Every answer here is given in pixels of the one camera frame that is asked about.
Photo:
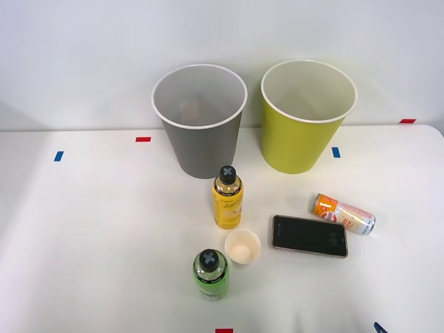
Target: yellow trash bin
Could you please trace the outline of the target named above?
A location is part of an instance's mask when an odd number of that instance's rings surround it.
[[[285,173],[310,170],[357,101],[353,81],[332,65],[290,60],[262,78],[262,155]]]

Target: green bottle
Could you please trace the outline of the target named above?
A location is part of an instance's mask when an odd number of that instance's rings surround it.
[[[221,300],[228,291],[228,261],[218,250],[207,249],[197,255],[193,273],[199,291],[206,300]]]

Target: white rim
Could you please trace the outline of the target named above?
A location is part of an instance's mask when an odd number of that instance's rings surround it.
[[[227,119],[225,119],[225,120],[223,120],[223,121],[220,121],[220,122],[218,122],[218,123],[213,123],[213,124],[211,124],[211,125],[206,125],[206,126],[187,126],[187,125],[182,125],[182,124],[180,124],[180,123],[175,123],[174,121],[172,121],[172,120],[170,120],[170,119],[168,119],[168,118],[166,118],[162,113],[160,113],[159,112],[159,110],[157,109],[157,107],[155,106],[155,103],[154,103],[154,94],[155,94],[155,91],[156,91],[156,89],[157,89],[157,87],[159,86],[159,84],[167,77],[167,76],[170,76],[171,74],[174,74],[174,73],[176,73],[177,71],[181,71],[181,70],[183,70],[183,69],[185,69],[185,68],[190,68],[190,67],[197,67],[197,66],[207,66],[207,67],[214,67],[214,68],[218,68],[218,69],[222,69],[222,70],[224,70],[224,71],[227,71],[228,73],[231,73],[233,76],[235,76],[238,80],[239,80],[239,82],[242,84],[242,87],[244,87],[244,101],[243,101],[243,103],[242,103],[242,105],[241,105],[241,107],[231,116],[231,117],[229,117],[229,118],[227,118]],[[167,74],[165,74],[156,84],[155,84],[155,86],[154,86],[154,89],[153,89],[153,92],[151,93],[151,104],[153,105],[153,108],[154,108],[154,111],[155,111],[155,113],[161,118],[161,120],[163,120],[163,121],[166,121],[167,123],[169,123],[169,124],[171,124],[171,125],[173,125],[173,126],[175,126],[175,127],[180,127],[180,128],[184,128],[184,129],[187,129],[187,130],[207,130],[208,128],[214,128],[214,127],[217,127],[217,126],[220,126],[220,125],[223,125],[223,124],[225,124],[225,123],[227,123],[227,122],[229,122],[229,121],[231,121],[231,120],[233,120],[234,118],[236,118],[238,115],[239,115],[239,113],[241,113],[242,112],[242,110],[244,109],[244,107],[245,107],[245,104],[247,103],[247,99],[248,99],[248,92],[247,92],[247,86],[245,85],[245,82],[244,82],[244,80],[242,80],[242,78],[239,76],[239,75],[237,75],[236,73],[234,73],[232,70],[230,70],[230,69],[228,69],[228,68],[225,68],[225,67],[222,67],[222,66],[218,66],[218,65],[211,65],[211,64],[194,64],[194,65],[187,65],[187,66],[183,66],[183,67],[180,67],[180,68],[177,68],[177,69],[174,69],[173,71],[170,71],[169,73],[167,73]]]
[[[350,107],[350,109],[345,112],[344,114],[340,115],[339,117],[336,118],[332,118],[332,119],[327,119],[327,120],[308,120],[308,119],[302,119],[302,118],[297,118],[294,116],[291,116],[290,114],[287,114],[281,110],[279,110],[273,103],[271,103],[271,101],[268,99],[268,97],[265,94],[264,91],[264,82],[266,80],[266,77],[276,68],[285,64],[288,64],[289,62],[304,62],[304,61],[310,61],[310,62],[315,62],[318,63],[320,65],[325,65],[328,66],[330,68],[333,68],[335,71],[341,73],[342,75],[345,76],[345,78],[347,78],[348,82],[350,82],[350,84],[353,86],[353,89],[355,91],[355,101],[353,102],[353,105]],[[352,110],[355,108],[356,106],[356,102],[358,100],[358,89],[356,88],[355,83],[352,81],[352,79],[343,71],[341,71],[339,68],[336,68],[335,66],[332,66],[330,64],[327,64],[326,62],[322,62],[322,61],[317,61],[317,60],[287,60],[284,62],[280,62],[279,64],[274,65],[273,67],[271,67],[268,71],[266,71],[266,73],[264,74],[264,76],[262,77],[262,81],[261,81],[261,92],[262,92],[262,96],[264,97],[265,101],[277,112],[279,112],[282,116],[285,116],[287,118],[296,120],[296,121],[301,121],[303,123],[332,123],[336,120],[345,118],[347,116],[347,114],[349,114],[350,112],[352,112]]]

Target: small white cup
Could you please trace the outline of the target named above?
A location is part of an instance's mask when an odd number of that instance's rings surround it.
[[[238,264],[249,264],[261,252],[259,237],[250,230],[236,230],[228,235],[225,240],[225,253]]]

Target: paper cup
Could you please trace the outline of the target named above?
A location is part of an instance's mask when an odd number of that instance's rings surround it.
[[[233,71],[191,65],[161,78],[151,97],[183,171],[215,178],[236,151],[247,88]]]
[[[250,230],[236,230],[225,240],[225,253],[238,264],[249,264],[259,256],[261,241]]]
[[[262,155],[276,170],[310,170],[357,102],[353,81],[332,65],[290,60],[262,78]]]

